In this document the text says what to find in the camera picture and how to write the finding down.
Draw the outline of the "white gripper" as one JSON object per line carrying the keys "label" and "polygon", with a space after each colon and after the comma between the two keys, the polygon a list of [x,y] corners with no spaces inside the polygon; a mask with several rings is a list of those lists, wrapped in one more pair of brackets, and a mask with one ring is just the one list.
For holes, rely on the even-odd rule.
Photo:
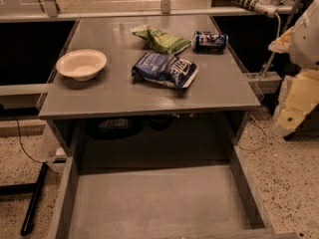
{"label": "white gripper", "polygon": [[319,0],[313,0],[296,21],[270,43],[271,52],[289,53],[290,61],[302,69],[281,84],[271,132],[278,136],[293,133],[319,105]]}

